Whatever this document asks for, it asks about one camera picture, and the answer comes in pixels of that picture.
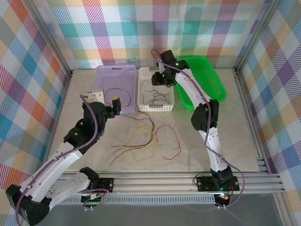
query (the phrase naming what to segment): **plastic basket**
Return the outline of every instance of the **plastic basket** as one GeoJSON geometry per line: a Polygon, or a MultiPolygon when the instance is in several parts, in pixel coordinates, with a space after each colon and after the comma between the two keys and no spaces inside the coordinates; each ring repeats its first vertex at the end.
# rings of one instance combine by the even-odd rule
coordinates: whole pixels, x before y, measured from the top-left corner
{"type": "Polygon", "coordinates": [[[151,77],[155,71],[151,71],[148,67],[139,69],[138,79],[138,106],[142,112],[169,112],[174,107],[174,88],[167,88],[166,86],[152,86],[151,77]],[[153,93],[147,92],[157,90],[162,94],[169,94],[168,102],[154,101],[154,104],[144,104],[153,99],[153,93]]]}
{"type": "MultiPolygon", "coordinates": [[[[207,58],[203,56],[191,56],[179,58],[178,60],[185,60],[187,62],[194,78],[207,95],[211,97],[211,99],[217,99],[218,102],[222,102],[226,99],[227,92],[222,85],[220,78],[216,74],[215,69],[207,58]]],[[[179,83],[177,83],[176,86],[186,109],[194,110],[193,104],[185,90],[179,83]]]]}
{"type": "Polygon", "coordinates": [[[114,97],[121,101],[121,113],[135,112],[136,66],[98,66],[94,89],[103,89],[106,105],[112,104],[114,97]]]}

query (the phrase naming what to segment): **green plastic tray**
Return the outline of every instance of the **green plastic tray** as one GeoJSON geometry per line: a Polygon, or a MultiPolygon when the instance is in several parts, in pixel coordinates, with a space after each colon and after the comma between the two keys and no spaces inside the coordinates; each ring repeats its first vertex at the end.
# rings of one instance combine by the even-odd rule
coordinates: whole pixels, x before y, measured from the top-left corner
{"type": "MultiPolygon", "coordinates": [[[[179,58],[178,60],[185,60],[187,62],[193,76],[211,99],[217,99],[218,102],[222,102],[226,99],[227,92],[222,85],[220,78],[216,74],[215,69],[207,58],[203,56],[191,56],[179,58]]],[[[185,90],[179,83],[177,83],[176,86],[186,109],[194,110],[193,104],[185,90]]]]}

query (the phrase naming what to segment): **marble surface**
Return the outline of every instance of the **marble surface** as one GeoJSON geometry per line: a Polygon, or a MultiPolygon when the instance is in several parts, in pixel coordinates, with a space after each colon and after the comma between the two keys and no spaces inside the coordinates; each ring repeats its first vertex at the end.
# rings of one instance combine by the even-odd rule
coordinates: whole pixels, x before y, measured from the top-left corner
{"type": "MultiPolygon", "coordinates": [[[[224,157],[240,170],[259,171],[257,165],[257,151],[249,132],[238,89],[231,69],[216,69],[225,89],[227,98],[220,103],[218,133],[224,151],[224,157]]],[[[80,94],[85,94],[93,89],[96,70],[76,70],[66,95],[59,124],[56,129],[49,156],[58,148],[63,137],[74,127],[76,122],[82,118],[80,94]]],[[[79,160],[73,163],[69,169],[79,170],[90,167],[99,171],[119,170],[155,170],[155,171],[208,171],[210,162],[207,150],[203,145],[200,134],[193,129],[190,118],[193,111],[185,109],[180,100],[179,93],[174,88],[175,105],[172,112],[149,113],[156,129],[162,125],[169,124],[174,127],[180,140],[181,153],[174,160],[172,158],[179,152],[178,143],[173,131],[163,127],[158,131],[158,142],[142,150],[126,152],[121,155],[111,166],[110,163],[125,149],[122,147],[112,148],[113,145],[127,144],[132,133],[137,128],[134,119],[125,116],[117,116],[108,119],[104,135],[89,149],[79,160]]],[[[137,118],[145,118],[142,113],[132,114],[137,118]]],[[[139,126],[151,125],[148,120],[138,122],[139,126]]],[[[132,145],[143,144],[150,139],[149,128],[136,131],[132,145]]]]}

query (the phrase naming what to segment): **purple basket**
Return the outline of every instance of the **purple basket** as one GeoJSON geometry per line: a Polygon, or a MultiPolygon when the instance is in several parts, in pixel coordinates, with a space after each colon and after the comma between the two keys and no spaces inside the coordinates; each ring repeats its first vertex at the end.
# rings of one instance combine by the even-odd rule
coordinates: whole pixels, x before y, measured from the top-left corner
{"type": "Polygon", "coordinates": [[[114,97],[119,97],[121,113],[135,113],[136,66],[98,66],[94,89],[103,89],[106,105],[112,104],[114,97]]]}

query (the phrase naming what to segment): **plaid backdrop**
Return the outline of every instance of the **plaid backdrop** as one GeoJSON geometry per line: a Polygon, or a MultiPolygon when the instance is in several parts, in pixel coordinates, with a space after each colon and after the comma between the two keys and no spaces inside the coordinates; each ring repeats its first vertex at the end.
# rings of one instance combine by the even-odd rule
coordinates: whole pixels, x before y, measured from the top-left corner
{"type": "Polygon", "coordinates": [[[5,195],[44,161],[67,76],[21,0],[0,0],[0,225],[16,225],[5,195]]]}
{"type": "Polygon", "coordinates": [[[268,0],[35,0],[71,68],[154,66],[150,51],[238,62],[268,0]]]}
{"type": "Polygon", "coordinates": [[[301,0],[282,0],[243,69],[265,154],[301,225],[301,0]]]}

